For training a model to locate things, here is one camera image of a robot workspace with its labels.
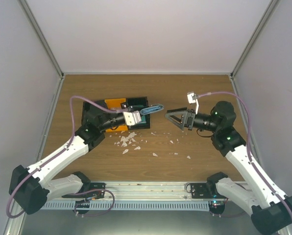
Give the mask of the blue leather card holder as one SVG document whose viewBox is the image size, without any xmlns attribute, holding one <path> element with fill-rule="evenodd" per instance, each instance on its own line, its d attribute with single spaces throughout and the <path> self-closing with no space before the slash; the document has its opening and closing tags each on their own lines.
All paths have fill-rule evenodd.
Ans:
<svg viewBox="0 0 292 235">
<path fill-rule="evenodd" d="M 159 112 L 159 111 L 161 111 L 163 109 L 164 109 L 164 105 L 162 105 L 162 104 L 154 104 L 154 105 L 151 105 L 149 107 L 141 109 L 140 110 L 140 114 L 143 115 L 143 116 L 150 115 L 150 114 Z"/>
</svg>

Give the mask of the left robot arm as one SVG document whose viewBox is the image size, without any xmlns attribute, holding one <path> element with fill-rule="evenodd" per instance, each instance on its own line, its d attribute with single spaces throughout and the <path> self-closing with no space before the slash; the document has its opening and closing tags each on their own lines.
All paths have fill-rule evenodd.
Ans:
<svg viewBox="0 0 292 235">
<path fill-rule="evenodd" d="M 104 197 L 104 183 L 94 185 L 82 172 L 54 179 L 54 177 L 78 158 L 88 154 L 105 138 L 105 132 L 150 128 L 151 109 L 147 97 L 116 98 L 91 101 L 82 96 L 81 125 L 72 128 L 72 135 L 61 147 L 38 162 L 23 167 L 17 166 L 11 176 L 10 199 L 6 214 L 17 218 L 23 213 L 34 214 L 46 202 L 56 198 L 78 198 L 85 203 L 93 198 Z"/>
</svg>

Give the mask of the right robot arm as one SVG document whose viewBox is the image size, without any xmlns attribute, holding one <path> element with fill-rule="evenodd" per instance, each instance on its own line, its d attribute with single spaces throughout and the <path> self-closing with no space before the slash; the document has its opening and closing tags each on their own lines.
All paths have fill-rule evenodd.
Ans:
<svg viewBox="0 0 292 235">
<path fill-rule="evenodd" d="M 246 190 L 219 172 L 207 179 L 208 196 L 218 198 L 222 195 L 231 200 L 250 216 L 254 227 L 263 235 L 272 235 L 292 224 L 292 196 L 287 196 L 277 187 L 248 154 L 246 141 L 233 126 L 236 113 L 230 102 L 219 101 L 208 115 L 180 108 L 168 110 L 165 117 L 181 130 L 195 128 L 212 132 L 215 149 L 237 169 L 250 187 Z"/>
</svg>

